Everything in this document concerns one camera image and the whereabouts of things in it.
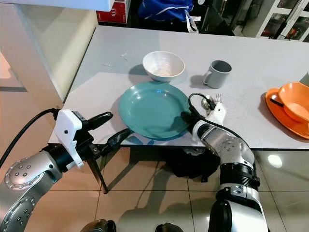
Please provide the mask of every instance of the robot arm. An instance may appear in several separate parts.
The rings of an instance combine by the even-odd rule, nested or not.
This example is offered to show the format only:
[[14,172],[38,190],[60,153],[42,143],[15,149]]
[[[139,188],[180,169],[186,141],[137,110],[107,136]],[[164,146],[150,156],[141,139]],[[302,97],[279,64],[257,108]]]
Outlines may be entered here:
[[259,178],[248,145],[204,120],[192,129],[194,137],[220,157],[220,187],[211,209],[209,232],[267,232],[260,203]]
[[90,120],[78,112],[60,110],[55,132],[62,144],[49,145],[39,153],[13,164],[0,183],[0,231],[22,232],[38,200],[57,182],[62,173],[73,166],[81,167],[81,161],[97,159],[112,150],[131,131],[125,129],[108,139],[104,145],[92,144],[89,130],[111,119],[110,112]]

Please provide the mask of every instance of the white wall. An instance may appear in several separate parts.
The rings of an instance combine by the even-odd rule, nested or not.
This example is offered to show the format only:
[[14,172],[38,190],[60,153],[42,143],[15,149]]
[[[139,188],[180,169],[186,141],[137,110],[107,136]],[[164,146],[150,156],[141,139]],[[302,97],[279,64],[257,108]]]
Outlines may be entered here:
[[0,46],[40,110],[63,100],[97,25],[90,10],[0,3]]
[[[2,54],[0,69],[0,156],[2,156],[22,127],[41,110],[28,92],[19,91],[22,85],[11,72],[11,67]],[[26,131],[0,169],[0,181],[13,163],[47,146],[54,125],[52,116],[46,115]]]
[[35,5],[21,9],[65,96],[98,24],[95,11]]

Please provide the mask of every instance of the floor tile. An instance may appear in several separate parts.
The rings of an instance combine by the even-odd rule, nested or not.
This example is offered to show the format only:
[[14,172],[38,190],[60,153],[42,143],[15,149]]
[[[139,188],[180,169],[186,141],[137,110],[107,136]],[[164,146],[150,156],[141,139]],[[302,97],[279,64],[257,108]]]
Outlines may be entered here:
[[[267,182],[264,178],[263,172],[258,162],[256,162],[256,173],[261,181],[259,191],[260,192],[269,191]],[[206,183],[201,183],[200,177],[194,179],[188,179],[188,186],[190,191],[217,191],[219,185],[220,185],[220,167],[218,167],[217,171],[208,178],[208,182]]]
[[284,224],[270,192],[260,192],[260,200],[267,226],[271,232],[285,232]]
[[256,152],[271,191],[309,191],[309,152]]
[[121,148],[104,168],[104,180],[111,190],[188,190],[186,178],[176,177],[158,157],[130,154]]
[[95,218],[99,191],[50,191],[36,205],[26,232],[79,232]]
[[97,219],[116,222],[118,232],[154,232],[166,222],[193,232],[187,191],[111,191],[100,194]]
[[309,230],[309,192],[273,192],[273,196],[288,232]]
[[217,192],[190,192],[195,232],[206,232],[209,226],[211,207],[216,202]]
[[[208,231],[211,207],[216,201],[215,194],[216,192],[210,191],[190,192],[195,232]],[[260,198],[270,231],[284,232],[282,220],[270,192],[261,192]]]
[[62,178],[51,190],[100,190],[100,182],[95,179],[88,164],[84,162],[81,169],[74,167],[63,173]]

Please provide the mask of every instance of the white cabinet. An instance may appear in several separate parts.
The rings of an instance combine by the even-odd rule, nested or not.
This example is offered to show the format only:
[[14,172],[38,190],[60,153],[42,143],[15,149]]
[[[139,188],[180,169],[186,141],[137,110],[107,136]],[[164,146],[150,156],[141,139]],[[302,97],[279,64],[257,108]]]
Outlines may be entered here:
[[247,22],[242,32],[248,37],[272,38],[293,8],[278,39],[302,42],[309,34],[309,0],[264,0],[258,17]]
[[1,3],[59,6],[97,11],[111,11],[114,0],[1,0]]

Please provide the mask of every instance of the white table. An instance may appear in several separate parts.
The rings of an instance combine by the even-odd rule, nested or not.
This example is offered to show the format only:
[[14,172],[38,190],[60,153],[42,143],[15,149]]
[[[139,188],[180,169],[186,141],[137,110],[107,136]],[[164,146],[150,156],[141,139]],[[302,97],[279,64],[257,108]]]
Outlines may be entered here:
[[[144,55],[156,50],[182,57],[185,72],[171,85],[187,96],[193,92],[223,94],[227,110],[224,126],[243,137],[251,148],[309,148],[309,140],[281,125],[264,101],[268,89],[299,81],[308,71],[308,43],[105,26],[96,28],[64,104],[85,118],[105,111],[114,114],[112,120],[91,132],[94,143],[103,144],[125,128],[118,114],[119,99],[129,87],[151,81],[141,62]],[[233,69],[221,89],[202,85],[202,75],[214,59],[228,61]],[[200,100],[195,103],[201,109]],[[58,142],[54,134],[49,142]],[[133,134],[122,145],[202,146],[189,133],[170,141],[150,141]]]

